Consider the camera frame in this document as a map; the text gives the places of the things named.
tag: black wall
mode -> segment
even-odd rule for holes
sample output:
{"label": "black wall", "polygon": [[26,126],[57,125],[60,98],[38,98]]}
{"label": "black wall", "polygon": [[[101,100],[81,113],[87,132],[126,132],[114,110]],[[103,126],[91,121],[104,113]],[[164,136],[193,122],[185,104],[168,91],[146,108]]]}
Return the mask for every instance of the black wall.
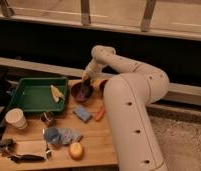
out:
{"label": "black wall", "polygon": [[84,68],[94,45],[158,66],[172,82],[201,86],[201,42],[0,20],[0,56]]}

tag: wooden table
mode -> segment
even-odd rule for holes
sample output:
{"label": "wooden table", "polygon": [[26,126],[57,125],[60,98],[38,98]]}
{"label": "wooden table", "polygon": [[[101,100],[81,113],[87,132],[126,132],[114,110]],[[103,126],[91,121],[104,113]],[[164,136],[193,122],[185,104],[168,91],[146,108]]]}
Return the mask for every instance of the wooden table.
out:
{"label": "wooden table", "polygon": [[[101,80],[94,83],[94,93],[91,98],[83,104],[86,109],[95,113],[103,104],[98,85]],[[78,80],[69,81],[69,87],[78,82]],[[20,163],[16,164],[8,158],[0,156],[0,170],[36,170],[51,168],[71,168],[84,166],[101,166],[117,164],[116,154],[113,147],[106,117],[96,122],[91,119],[88,123],[82,122],[73,114],[73,109],[79,104],[69,96],[69,101],[63,114],[57,117],[55,126],[58,128],[73,128],[83,134],[81,140],[84,146],[84,157],[75,161],[68,154],[68,147],[54,147],[52,150],[52,159],[40,163]],[[42,136],[42,129],[45,125],[37,118],[27,117],[28,127],[23,130],[17,130],[12,126],[7,126],[3,138],[13,138],[17,143],[16,152],[18,154],[34,154],[45,156],[45,141]]]}

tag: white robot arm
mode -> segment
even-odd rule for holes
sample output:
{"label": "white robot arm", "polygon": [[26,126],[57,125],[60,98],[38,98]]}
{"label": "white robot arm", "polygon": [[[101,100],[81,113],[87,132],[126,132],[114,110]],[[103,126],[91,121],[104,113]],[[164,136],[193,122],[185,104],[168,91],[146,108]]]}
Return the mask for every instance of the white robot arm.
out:
{"label": "white robot arm", "polygon": [[83,78],[95,78],[109,65],[121,73],[109,79],[104,103],[121,171],[167,171],[146,105],[168,91],[165,72],[149,64],[116,55],[115,49],[95,46]]}

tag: white container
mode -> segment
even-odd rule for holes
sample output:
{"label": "white container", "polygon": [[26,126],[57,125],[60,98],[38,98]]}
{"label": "white container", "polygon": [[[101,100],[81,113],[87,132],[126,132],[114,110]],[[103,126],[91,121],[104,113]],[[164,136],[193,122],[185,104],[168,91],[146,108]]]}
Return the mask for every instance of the white container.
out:
{"label": "white container", "polygon": [[5,116],[5,120],[7,123],[13,125],[18,129],[24,129],[27,126],[27,121],[24,113],[19,108],[14,108],[8,111]]}

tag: plastic tray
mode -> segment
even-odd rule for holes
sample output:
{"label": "plastic tray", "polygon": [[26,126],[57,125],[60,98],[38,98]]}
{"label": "plastic tray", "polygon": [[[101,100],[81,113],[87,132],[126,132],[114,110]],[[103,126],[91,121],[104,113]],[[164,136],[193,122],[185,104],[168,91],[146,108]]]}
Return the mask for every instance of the plastic tray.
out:
{"label": "plastic tray", "polygon": [[[65,96],[56,103],[52,97],[50,85],[56,86]],[[67,102],[67,78],[22,78],[7,107],[21,108],[25,114],[40,114],[51,111],[60,114]]]}

